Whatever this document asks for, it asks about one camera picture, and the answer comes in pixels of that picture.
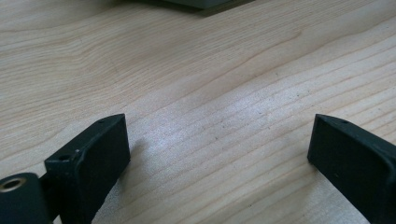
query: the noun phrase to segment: black plastic piece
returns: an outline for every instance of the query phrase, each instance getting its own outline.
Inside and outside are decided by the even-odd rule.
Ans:
[[[49,223],[37,175],[17,174],[0,181],[0,223]]]
[[[60,215],[62,223],[91,223],[129,161],[125,116],[100,119],[47,158],[40,179],[0,180],[0,222],[48,224]],[[8,180],[19,177],[9,190]]]
[[[396,223],[396,146],[317,115],[308,159],[371,223]]]

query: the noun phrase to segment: gray object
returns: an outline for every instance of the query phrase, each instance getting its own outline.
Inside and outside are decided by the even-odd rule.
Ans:
[[[219,5],[221,3],[230,2],[231,0],[165,0],[167,2],[178,3],[190,7],[207,8]]]

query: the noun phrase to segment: small hole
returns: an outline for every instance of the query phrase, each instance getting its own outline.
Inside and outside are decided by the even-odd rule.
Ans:
[[[70,156],[69,155],[63,155],[63,156],[60,156],[59,157],[59,160],[60,161],[68,161],[70,159]]]
[[[14,189],[17,189],[20,186],[22,186],[24,184],[24,182],[26,182],[25,178],[10,179],[6,183],[4,183],[3,185],[0,185],[0,192],[9,192],[9,191],[12,191]]]

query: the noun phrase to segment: black bracket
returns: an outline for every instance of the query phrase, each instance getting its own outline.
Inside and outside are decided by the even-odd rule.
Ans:
[[[396,223],[396,146],[317,115],[308,160],[371,222]]]
[[[48,157],[40,178],[0,180],[0,222],[91,223],[129,161],[125,116],[100,119]]]

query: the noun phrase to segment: dark object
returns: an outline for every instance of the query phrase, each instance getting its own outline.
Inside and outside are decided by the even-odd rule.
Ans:
[[[208,8],[229,2],[230,0],[165,0],[167,2],[178,3],[190,7]]]
[[[0,180],[2,223],[91,223],[130,161],[124,115],[96,121],[45,160],[47,173]]]
[[[308,160],[371,222],[396,223],[396,146],[317,115]]]

